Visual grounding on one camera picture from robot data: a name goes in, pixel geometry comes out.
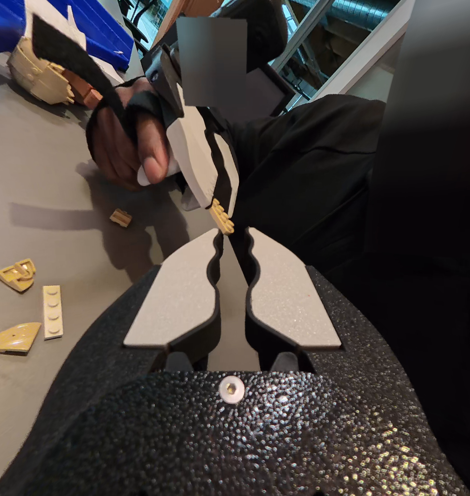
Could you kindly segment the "grey desk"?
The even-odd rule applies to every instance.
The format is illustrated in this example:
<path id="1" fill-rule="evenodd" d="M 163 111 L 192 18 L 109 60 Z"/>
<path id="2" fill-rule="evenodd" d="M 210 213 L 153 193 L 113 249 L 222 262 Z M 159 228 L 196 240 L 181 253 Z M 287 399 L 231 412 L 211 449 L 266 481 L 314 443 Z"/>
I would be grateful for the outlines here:
<path id="1" fill-rule="evenodd" d="M 42 287 L 59 285 L 63 337 L 41 326 L 27 356 L 0 354 L 0 478 L 25 442 L 53 380 L 83 333 L 118 297 L 176 249 L 214 228 L 185 212 L 171 178 L 131 192 L 107 181 L 85 140 L 89 112 L 51 106 L 11 79 L 0 53 L 0 270 L 32 259 L 20 294 L 0 281 L 0 332 L 43 323 Z M 132 215 L 127 228 L 109 217 Z"/>

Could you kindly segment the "tan and brown brick model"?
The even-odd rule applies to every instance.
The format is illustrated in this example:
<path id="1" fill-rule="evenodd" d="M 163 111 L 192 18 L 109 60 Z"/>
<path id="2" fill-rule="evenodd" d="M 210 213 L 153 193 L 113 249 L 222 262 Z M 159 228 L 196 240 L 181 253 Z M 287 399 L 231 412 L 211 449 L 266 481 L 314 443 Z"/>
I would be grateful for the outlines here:
<path id="1" fill-rule="evenodd" d="M 102 100 L 102 95 L 91 84 L 72 71 L 37 58 L 30 38 L 20 39 L 7 65 L 18 85 L 50 105 L 79 103 L 95 109 Z"/>

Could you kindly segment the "tan half-round brick plate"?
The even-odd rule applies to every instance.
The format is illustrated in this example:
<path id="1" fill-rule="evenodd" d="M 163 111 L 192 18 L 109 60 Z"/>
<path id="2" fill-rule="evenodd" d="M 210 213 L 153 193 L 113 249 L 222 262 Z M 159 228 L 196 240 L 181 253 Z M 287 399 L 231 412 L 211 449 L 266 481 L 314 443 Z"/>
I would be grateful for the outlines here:
<path id="1" fill-rule="evenodd" d="M 208 212 L 210 213 L 211 217 L 213 218 L 217 227 L 223 235 L 230 236 L 232 233 L 234 233 L 234 224 L 232 220 L 216 198 L 213 198 Z"/>

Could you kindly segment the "large silver air duct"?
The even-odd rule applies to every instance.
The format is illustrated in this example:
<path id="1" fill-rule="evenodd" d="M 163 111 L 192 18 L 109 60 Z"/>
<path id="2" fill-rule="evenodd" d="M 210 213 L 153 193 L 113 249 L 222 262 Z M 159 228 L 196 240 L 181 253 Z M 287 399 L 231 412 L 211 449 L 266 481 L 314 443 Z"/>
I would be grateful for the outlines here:
<path id="1" fill-rule="evenodd" d="M 323 13 L 313 31 L 323 30 L 331 20 L 339 20 L 356 28 L 371 32 L 396 7 L 399 1 L 324 1 Z"/>

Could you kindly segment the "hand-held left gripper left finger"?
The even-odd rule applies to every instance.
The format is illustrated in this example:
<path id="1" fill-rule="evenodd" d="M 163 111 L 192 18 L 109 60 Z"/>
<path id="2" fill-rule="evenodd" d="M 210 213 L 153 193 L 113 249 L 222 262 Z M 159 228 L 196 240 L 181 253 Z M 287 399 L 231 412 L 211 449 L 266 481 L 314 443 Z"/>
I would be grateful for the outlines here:
<path id="1" fill-rule="evenodd" d="M 213 228 L 172 253 L 157 275 L 126 334 L 128 348 L 167 356 L 182 352 L 195 364 L 219 344 L 217 282 L 224 236 Z"/>

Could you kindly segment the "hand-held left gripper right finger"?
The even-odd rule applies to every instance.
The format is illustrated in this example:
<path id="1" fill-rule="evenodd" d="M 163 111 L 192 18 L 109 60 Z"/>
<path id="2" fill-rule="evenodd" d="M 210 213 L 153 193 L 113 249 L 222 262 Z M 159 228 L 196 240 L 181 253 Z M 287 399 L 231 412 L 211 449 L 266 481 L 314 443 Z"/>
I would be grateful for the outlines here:
<path id="1" fill-rule="evenodd" d="M 342 342 L 305 263 L 254 227 L 245 231 L 245 336 L 261 368 L 293 353 L 299 368 L 311 368 L 307 352 L 335 351 Z"/>

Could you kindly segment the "person's right forearm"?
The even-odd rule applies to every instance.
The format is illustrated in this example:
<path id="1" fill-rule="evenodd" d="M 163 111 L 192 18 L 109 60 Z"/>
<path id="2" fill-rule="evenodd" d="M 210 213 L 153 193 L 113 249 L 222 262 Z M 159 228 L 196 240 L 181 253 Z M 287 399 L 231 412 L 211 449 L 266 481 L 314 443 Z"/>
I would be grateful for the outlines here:
<path id="1" fill-rule="evenodd" d="M 240 173 L 233 249 L 254 227 L 295 251 L 362 251 L 385 110 L 383 101 L 338 94 L 230 125 Z"/>

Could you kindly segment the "tan wedge plate with clip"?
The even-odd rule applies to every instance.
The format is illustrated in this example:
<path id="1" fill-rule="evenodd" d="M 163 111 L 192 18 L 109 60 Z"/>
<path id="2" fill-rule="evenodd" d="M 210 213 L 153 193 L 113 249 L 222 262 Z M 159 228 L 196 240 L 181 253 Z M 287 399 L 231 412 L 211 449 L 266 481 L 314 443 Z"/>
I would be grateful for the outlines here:
<path id="1" fill-rule="evenodd" d="M 0 281 L 22 294 L 32 287 L 35 273 L 36 268 L 32 259 L 26 258 L 1 269 Z"/>

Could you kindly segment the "black office chair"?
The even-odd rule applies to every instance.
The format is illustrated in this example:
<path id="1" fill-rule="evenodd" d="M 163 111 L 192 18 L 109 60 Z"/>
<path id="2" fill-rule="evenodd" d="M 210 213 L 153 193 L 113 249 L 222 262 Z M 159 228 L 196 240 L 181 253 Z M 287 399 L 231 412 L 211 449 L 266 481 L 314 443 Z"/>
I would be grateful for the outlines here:
<path id="1" fill-rule="evenodd" d="M 151 45 L 157 34 L 157 29 L 150 19 L 148 13 L 139 13 L 145 8 L 147 1 L 118 1 L 121 15 L 126 28 L 132 34 L 134 40 L 143 45 Z"/>

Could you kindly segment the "person's right hand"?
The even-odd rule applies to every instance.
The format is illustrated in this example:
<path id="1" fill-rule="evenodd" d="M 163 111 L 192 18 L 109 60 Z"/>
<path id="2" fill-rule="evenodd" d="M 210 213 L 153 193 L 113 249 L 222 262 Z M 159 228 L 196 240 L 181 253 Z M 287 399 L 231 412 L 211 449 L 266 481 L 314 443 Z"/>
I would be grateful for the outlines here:
<path id="1" fill-rule="evenodd" d="M 91 131 L 91 156 L 109 181 L 129 190 L 142 187 L 137 181 L 143 167 L 152 184 L 163 181 L 169 170 L 170 156 L 163 125 L 145 112 L 136 118 L 137 144 L 129 139 L 113 110 L 108 106 L 96 110 Z"/>

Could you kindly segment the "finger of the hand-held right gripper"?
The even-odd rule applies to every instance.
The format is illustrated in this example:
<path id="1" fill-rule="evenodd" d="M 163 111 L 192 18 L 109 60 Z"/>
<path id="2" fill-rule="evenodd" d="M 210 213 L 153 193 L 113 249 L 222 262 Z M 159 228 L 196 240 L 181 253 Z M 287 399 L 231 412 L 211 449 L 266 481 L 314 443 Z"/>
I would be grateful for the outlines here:
<path id="1" fill-rule="evenodd" d="M 206 138 L 206 124 L 198 109 L 185 104 L 183 90 L 176 84 L 184 116 L 166 130 L 173 156 L 201 208 L 212 204 L 218 171 Z"/>
<path id="2" fill-rule="evenodd" d="M 206 197 L 217 199 L 232 217 L 239 186 L 238 170 L 232 150 L 223 136 L 206 130 Z"/>

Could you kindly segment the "blue plastic bin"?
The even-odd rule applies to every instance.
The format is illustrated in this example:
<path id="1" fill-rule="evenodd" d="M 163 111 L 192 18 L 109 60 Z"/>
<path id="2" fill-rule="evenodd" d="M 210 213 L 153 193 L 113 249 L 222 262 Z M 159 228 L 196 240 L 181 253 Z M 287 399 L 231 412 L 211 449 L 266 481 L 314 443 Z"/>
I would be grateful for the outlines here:
<path id="1" fill-rule="evenodd" d="M 36 14 L 117 71 L 128 69 L 133 39 L 99 1 L 0 1 L 0 53 L 32 36 Z"/>

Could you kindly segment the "tan quarter-round tile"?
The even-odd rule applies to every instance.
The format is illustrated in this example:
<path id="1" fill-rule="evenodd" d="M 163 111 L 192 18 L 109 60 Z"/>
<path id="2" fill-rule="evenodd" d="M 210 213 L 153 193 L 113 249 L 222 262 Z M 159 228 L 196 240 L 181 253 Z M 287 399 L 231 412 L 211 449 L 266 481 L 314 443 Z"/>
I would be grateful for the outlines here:
<path id="1" fill-rule="evenodd" d="M 21 323 L 0 332 L 0 354 L 27 356 L 41 325 L 40 322 Z"/>

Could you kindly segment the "long white brick plate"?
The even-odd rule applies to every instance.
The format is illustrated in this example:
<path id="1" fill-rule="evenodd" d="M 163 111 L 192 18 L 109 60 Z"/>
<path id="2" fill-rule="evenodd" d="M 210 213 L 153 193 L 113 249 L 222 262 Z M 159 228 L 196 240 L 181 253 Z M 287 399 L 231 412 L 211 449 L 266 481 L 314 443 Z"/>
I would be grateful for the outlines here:
<path id="1" fill-rule="evenodd" d="M 52 340 L 63 336 L 62 296 L 59 285 L 42 287 L 44 340 Z"/>

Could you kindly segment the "person's black jacket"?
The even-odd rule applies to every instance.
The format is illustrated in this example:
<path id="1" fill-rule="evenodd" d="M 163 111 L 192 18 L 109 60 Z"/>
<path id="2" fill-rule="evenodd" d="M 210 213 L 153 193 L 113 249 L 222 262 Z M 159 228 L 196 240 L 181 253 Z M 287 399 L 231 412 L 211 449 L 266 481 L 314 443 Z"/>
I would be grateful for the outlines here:
<path id="1" fill-rule="evenodd" d="M 409 24 L 362 251 L 292 251 L 386 339 L 470 489 L 470 1 L 416 1 Z"/>

